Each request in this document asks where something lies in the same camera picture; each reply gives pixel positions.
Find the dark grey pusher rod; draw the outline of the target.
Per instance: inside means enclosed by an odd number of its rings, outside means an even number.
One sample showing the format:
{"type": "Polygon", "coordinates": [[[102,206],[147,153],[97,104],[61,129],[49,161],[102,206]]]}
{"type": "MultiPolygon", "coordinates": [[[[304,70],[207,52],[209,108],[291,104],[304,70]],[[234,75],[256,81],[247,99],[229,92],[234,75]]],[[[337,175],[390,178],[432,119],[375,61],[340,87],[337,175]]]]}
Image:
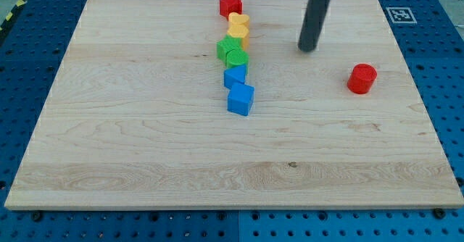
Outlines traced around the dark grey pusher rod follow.
{"type": "Polygon", "coordinates": [[[330,1],[308,0],[299,35],[299,50],[311,52],[316,49],[330,1]]]}

